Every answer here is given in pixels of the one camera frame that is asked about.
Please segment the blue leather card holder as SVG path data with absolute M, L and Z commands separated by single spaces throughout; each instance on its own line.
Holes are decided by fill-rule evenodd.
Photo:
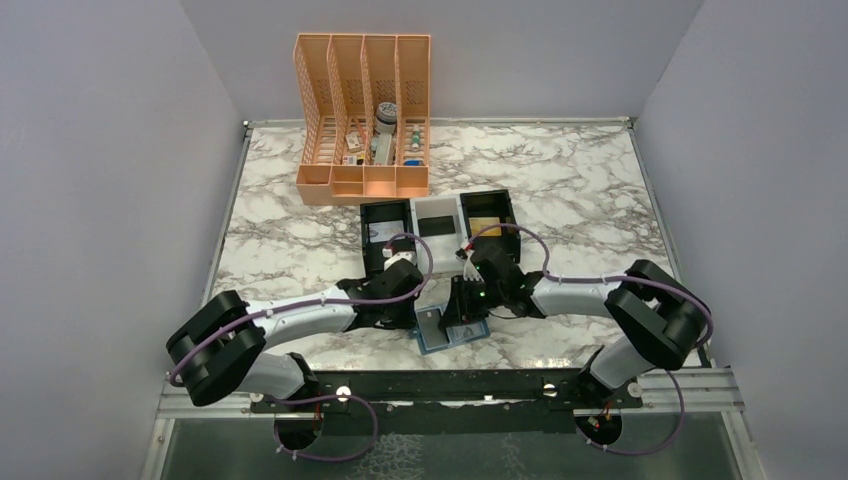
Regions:
M 446 306 L 447 304 L 430 305 L 415 311 L 416 325 L 410 337 L 416 340 L 421 355 L 455 348 L 490 336 L 486 320 L 442 329 L 439 321 Z

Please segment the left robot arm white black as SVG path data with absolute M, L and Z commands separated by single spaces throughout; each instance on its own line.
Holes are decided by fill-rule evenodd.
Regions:
M 318 334 L 408 329 L 425 280 L 399 258 L 371 279 L 343 279 L 297 298 L 250 305 L 235 290 L 221 292 L 166 341 L 174 363 L 170 381 L 197 407 L 239 392 L 270 395 L 302 410 L 317 393 L 317 378 L 302 355 L 268 349 Z

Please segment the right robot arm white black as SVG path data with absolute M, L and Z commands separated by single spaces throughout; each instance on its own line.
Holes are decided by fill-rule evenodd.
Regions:
M 439 327 L 470 326 L 500 307 L 518 318 L 558 315 L 604 317 L 623 333 L 601 347 L 574 385 L 587 405 L 600 407 L 631 379 L 654 369 L 679 369 L 713 330 L 711 312 L 651 261 L 638 260 L 619 276 L 555 278 L 523 272 L 499 246 L 461 254 L 466 266 L 453 277 Z

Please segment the gold credit card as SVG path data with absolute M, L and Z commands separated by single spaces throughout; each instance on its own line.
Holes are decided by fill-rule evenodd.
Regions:
M 499 222 L 500 219 L 498 217 L 471 217 L 469 219 L 470 232 L 472 235 L 483 234 L 482 230 L 485 227 L 498 224 Z

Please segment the black credit card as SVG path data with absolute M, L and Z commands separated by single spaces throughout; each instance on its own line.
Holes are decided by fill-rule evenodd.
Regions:
M 456 225 L 454 217 L 450 215 L 418 218 L 417 225 L 421 237 L 435 237 L 443 235 L 455 235 Z

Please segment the white blue credit card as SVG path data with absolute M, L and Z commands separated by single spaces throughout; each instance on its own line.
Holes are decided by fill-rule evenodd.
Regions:
M 402 220 L 374 222 L 366 225 L 367 237 L 371 243 L 387 242 L 394 235 L 404 232 Z

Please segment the white middle tray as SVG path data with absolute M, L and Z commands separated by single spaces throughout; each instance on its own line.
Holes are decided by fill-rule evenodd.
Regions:
M 434 274 L 458 274 L 462 262 L 455 253 L 470 234 L 459 195 L 412 198 L 410 213 L 413 234 L 429 247 Z

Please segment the left black tray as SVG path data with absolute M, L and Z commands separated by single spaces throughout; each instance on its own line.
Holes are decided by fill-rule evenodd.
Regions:
M 360 206 L 361 252 L 365 276 L 372 278 L 384 269 L 383 248 L 398 233 L 412 232 L 408 200 L 366 203 Z

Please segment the black tray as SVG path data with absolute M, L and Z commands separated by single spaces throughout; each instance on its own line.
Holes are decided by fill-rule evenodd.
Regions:
M 360 206 L 361 252 L 365 276 L 372 278 L 384 269 L 383 248 L 398 233 L 412 232 L 408 200 L 366 203 Z
M 465 216 L 468 237 L 474 236 L 470 232 L 469 219 L 471 217 L 498 217 L 500 219 L 498 224 L 518 224 L 507 190 L 462 193 L 460 200 Z M 478 238 L 472 242 L 475 247 L 497 245 L 513 261 L 516 263 L 520 262 L 521 234 L 515 228 L 498 227 L 477 236 Z

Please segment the right black tray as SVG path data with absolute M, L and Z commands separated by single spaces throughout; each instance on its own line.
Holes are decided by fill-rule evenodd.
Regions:
M 462 193 L 460 200 L 465 216 L 468 237 L 474 236 L 470 232 L 469 219 L 471 217 L 498 217 L 500 219 L 498 224 L 518 224 L 507 190 Z M 472 242 L 475 247 L 497 245 L 513 261 L 516 263 L 520 262 L 521 234 L 515 228 L 498 227 L 477 236 L 478 238 Z

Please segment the small green white bottle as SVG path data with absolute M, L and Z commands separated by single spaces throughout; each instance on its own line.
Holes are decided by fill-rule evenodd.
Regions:
M 418 124 L 412 127 L 410 149 L 412 151 L 418 151 L 421 149 L 421 126 Z

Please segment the small orange white box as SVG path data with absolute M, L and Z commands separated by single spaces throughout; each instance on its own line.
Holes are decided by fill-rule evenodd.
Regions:
M 358 133 L 351 132 L 346 134 L 345 140 L 350 152 L 359 152 L 364 149 L 363 140 Z

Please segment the grey round-headed bottle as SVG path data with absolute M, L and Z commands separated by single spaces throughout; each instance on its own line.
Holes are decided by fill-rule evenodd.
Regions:
M 395 132 L 398 125 L 398 106 L 392 102 L 381 102 L 375 110 L 376 148 L 373 164 L 391 165 L 395 158 Z

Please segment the orange plastic file organizer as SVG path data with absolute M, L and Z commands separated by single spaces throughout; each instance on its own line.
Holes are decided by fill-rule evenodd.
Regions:
M 293 64 L 306 133 L 295 185 L 307 205 L 359 205 L 426 197 L 430 190 L 432 38 L 426 34 L 301 33 Z M 395 158 L 373 164 L 375 110 L 398 106 Z M 410 149 L 414 125 L 421 149 Z M 348 150 L 345 135 L 364 144 Z M 425 166 L 403 166 L 422 157 Z

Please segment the black mounting base rail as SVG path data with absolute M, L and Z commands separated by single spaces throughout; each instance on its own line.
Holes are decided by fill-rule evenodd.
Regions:
M 539 401 L 554 410 L 614 410 L 639 408 L 643 402 L 625 386 L 615 394 L 602 394 L 586 385 L 578 368 L 515 370 L 386 370 L 319 371 L 317 386 L 308 397 L 328 395 L 322 413 L 346 410 L 337 398 L 348 394 L 378 403 L 446 403 Z

